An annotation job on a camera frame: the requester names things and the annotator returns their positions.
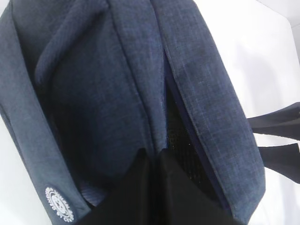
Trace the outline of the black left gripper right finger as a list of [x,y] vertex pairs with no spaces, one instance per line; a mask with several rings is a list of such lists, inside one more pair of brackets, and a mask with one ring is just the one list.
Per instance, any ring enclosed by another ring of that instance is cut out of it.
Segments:
[[196,187],[171,154],[161,153],[158,160],[166,225],[234,224],[231,216]]

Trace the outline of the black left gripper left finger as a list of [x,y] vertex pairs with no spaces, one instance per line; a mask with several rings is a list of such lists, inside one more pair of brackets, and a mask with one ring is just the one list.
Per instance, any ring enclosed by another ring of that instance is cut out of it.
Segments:
[[152,225],[152,166],[146,149],[138,153],[120,184],[77,225]]

